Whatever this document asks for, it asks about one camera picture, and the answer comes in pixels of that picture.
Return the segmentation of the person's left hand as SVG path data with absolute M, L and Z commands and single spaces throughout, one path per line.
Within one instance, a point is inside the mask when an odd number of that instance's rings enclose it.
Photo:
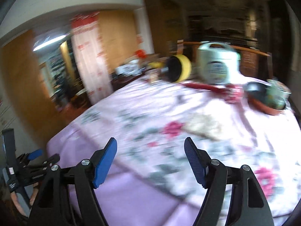
M 19 193 L 16 192 L 12 192 L 10 193 L 11 199 L 14 203 L 14 206 L 16 207 L 16 209 L 19 211 L 19 213 L 22 216 L 28 217 L 30 214 L 30 207 L 33 206 L 33 203 L 35 201 L 36 195 L 38 193 L 38 188 L 37 187 L 32 187 L 32 194 L 30 197 L 30 202 L 29 202 L 29 206 L 27 205 L 25 199 L 23 198 L 22 195 L 20 195 Z

